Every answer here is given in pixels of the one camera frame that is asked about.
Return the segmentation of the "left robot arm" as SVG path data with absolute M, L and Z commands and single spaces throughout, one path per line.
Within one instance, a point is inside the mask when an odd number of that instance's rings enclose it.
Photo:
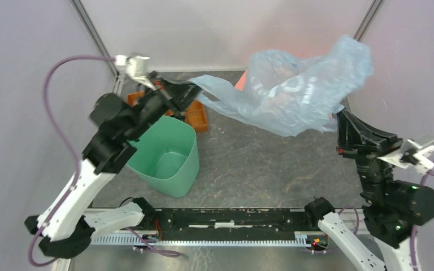
M 100 190 L 127 164 L 138 141 L 168 111 L 182 114 L 201 93 L 196 84 L 164 79 L 153 81 L 134 104 L 116 94 L 101 96 L 90 114 L 98 128 L 80 156 L 76 170 L 52 205 L 41 215 L 29 216 L 24 224 L 33 235 L 32 247 L 52 260 L 71 259 L 91 242 L 114 231 L 138 226 L 150 229 L 155 215 L 136 199 L 119 208 L 85 215 Z

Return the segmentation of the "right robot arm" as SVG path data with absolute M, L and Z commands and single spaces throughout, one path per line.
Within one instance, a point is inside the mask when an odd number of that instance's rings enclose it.
M 434 168 L 434 138 L 402 139 L 370 126 L 348 110 L 337 115 L 337 153 L 355 161 L 361 182 L 365 226 L 380 248 L 378 258 L 353 234 L 330 202 L 318 198 L 305 206 L 304 224 L 332 239 L 358 270 L 418 270 L 416 227 L 434 218 L 434 189 L 396 180 L 393 169 Z

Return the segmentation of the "translucent blue trash bag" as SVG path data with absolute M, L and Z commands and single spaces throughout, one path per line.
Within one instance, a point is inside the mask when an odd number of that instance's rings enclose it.
M 309 129 L 335 132 L 342 101 L 373 72 L 370 48 L 344 35 L 322 56 L 297 58 L 276 49 L 253 54 L 241 90 L 210 75 L 192 83 L 202 89 L 197 100 L 220 115 L 294 137 Z

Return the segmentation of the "green plastic trash bin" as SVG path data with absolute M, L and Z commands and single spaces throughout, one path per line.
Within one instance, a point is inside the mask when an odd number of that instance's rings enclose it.
M 131 145 L 137 151 L 127 167 L 150 187 L 173 198 L 188 193 L 199 172 L 197 135 L 190 125 L 162 116 Z

